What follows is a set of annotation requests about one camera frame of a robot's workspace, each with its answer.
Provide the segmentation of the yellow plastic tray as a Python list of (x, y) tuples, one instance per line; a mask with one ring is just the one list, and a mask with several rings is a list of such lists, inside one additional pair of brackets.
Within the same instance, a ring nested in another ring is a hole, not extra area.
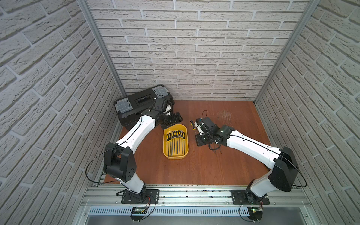
[(170, 160), (183, 159), (187, 156), (188, 131), (184, 125), (176, 124), (164, 130), (162, 152)]

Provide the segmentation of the black yellow file ten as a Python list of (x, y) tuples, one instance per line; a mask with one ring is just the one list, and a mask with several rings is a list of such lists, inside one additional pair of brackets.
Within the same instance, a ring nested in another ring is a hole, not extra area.
[(195, 125), (194, 125), (194, 122), (193, 122), (192, 120), (190, 121), (190, 125), (191, 125), (191, 127), (192, 127), (193, 130), (196, 129), (196, 127), (195, 127)]

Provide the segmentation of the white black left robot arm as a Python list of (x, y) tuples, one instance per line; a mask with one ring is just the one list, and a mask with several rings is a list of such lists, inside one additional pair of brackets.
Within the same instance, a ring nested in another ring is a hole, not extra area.
[(146, 192), (145, 183), (136, 174), (135, 152), (144, 138), (156, 126), (166, 129), (182, 118), (173, 112), (172, 96), (159, 96), (155, 102), (140, 114), (140, 119), (132, 129), (116, 143), (105, 147), (103, 171), (119, 181), (127, 191), (142, 195)]

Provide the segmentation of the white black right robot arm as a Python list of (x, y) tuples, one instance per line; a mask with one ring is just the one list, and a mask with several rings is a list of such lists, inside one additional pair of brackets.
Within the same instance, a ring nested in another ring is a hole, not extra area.
[(245, 197), (249, 202), (258, 202), (265, 195), (281, 190), (290, 192), (298, 174), (298, 166), (293, 151), (287, 147), (279, 149), (256, 140), (253, 140), (229, 126), (221, 128), (214, 125), (197, 125), (198, 134), (196, 144), (198, 146), (211, 145), (227, 146), (239, 150), (269, 168), (262, 177), (251, 181), (245, 191)]

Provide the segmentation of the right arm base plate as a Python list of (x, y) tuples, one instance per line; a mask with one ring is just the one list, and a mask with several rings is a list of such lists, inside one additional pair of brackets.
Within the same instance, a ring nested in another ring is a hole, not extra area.
[(251, 193), (249, 190), (231, 190), (232, 202), (234, 205), (270, 205), (268, 195), (263, 197), (257, 197), (255, 194)]

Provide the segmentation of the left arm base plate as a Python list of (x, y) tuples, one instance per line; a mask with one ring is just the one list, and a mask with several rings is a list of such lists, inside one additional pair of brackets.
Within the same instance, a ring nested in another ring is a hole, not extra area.
[(122, 195), (122, 204), (157, 204), (159, 199), (159, 189), (147, 189), (140, 194), (125, 190)]

